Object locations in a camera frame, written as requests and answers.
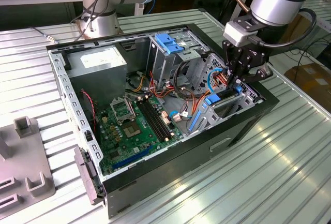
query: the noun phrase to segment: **blue cable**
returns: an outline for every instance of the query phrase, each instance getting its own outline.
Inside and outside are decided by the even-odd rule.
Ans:
[[[169,114],[169,118],[171,118],[174,114],[179,114],[177,111],[172,111],[170,114]]]
[[[155,6],[155,0],[153,0],[153,5],[152,5],[151,9],[148,11],[147,14],[149,14],[153,10],[154,6]]]
[[[215,69],[211,70],[209,73],[208,73],[208,76],[207,76],[207,85],[208,85],[208,88],[210,90],[210,92],[212,93],[215,93],[215,91],[213,90],[212,86],[210,85],[210,75],[215,72],[215,71],[223,71],[222,68],[219,68],[219,67],[216,67]]]
[[[176,112],[176,111],[172,111],[172,112],[169,114],[169,118],[171,118],[172,115],[174,115],[174,114],[178,114],[178,112]]]

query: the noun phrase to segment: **blue drive bay latch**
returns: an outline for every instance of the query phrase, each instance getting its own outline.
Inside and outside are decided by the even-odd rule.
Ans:
[[[157,34],[155,35],[157,42],[166,50],[168,54],[174,54],[183,52],[184,48],[180,47],[174,38],[171,38],[169,34]]]

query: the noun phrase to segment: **metal slotted surface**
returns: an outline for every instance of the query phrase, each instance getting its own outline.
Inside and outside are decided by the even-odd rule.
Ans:
[[[127,17],[124,32],[196,23],[217,43],[222,26],[198,10]],[[74,25],[41,28],[60,42]],[[56,186],[52,197],[5,223],[108,223],[91,206],[74,163],[76,141],[44,48],[27,29],[0,33],[0,125],[38,120]],[[117,215],[113,223],[327,223],[331,218],[331,123],[281,78],[263,82],[279,104],[239,144]]]
[[[326,0],[306,0],[303,4],[303,8],[310,8],[314,10],[318,20],[317,25],[327,32],[331,32],[331,3]],[[311,19],[309,14],[301,13],[301,15]]]

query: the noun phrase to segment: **motherboard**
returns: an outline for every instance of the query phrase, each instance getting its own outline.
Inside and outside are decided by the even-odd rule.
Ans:
[[[133,102],[120,99],[98,112],[102,171],[109,174],[182,139],[165,115],[155,96]]]

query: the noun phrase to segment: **green motherboard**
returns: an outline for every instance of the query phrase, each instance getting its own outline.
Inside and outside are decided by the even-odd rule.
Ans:
[[[164,109],[158,99],[153,96],[146,101],[153,108],[155,116],[162,120],[161,113]],[[136,117],[132,116],[133,118],[123,122],[118,121],[118,117],[129,115],[129,110],[123,103],[97,113],[100,120],[99,145],[103,153],[100,166],[105,174],[110,174],[183,138],[179,129],[170,122],[163,125],[163,128],[171,133],[171,137],[160,140],[148,122],[150,117],[145,118],[138,104],[137,101],[131,103],[131,111],[134,111]]]

